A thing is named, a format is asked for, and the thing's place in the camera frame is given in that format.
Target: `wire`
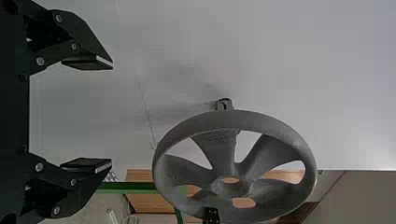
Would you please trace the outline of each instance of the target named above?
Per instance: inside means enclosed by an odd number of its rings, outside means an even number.
[[[149,116],[149,110],[148,110],[148,107],[147,107],[147,105],[146,105],[146,100],[145,100],[145,97],[144,97],[144,95],[143,95],[143,91],[142,91],[142,86],[141,86],[141,84],[140,84],[139,75],[137,74],[137,71],[136,71],[136,70],[134,71],[134,76],[135,76],[135,78],[136,78],[137,85],[139,86],[140,94],[142,95],[143,106],[145,107],[145,110],[146,110],[146,116],[147,116],[147,118],[148,118],[149,129],[150,129],[150,131],[151,131],[152,140],[154,141],[154,146],[155,146],[155,148],[156,148],[156,147],[157,147],[157,141],[155,140],[155,134],[154,134],[154,130],[153,130],[153,128],[152,128],[151,118],[150,118],[150,116]]]

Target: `white wall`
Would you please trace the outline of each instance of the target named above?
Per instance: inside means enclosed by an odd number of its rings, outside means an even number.
[[[304,224],[396,222],[396,172],[346,172]]]

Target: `white ceiling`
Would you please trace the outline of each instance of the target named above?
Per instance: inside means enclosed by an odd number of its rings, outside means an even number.
[[[396,4],[391,1],[37,0],[76,12],[110,72],[51,67],[32,79],[32,151],[150,168],[157,141],[207,102],[274,116],[319,169],[396,170]],[[237,158],[253,145],[238,138]],[[176,153],[205,163],[191,142]]]

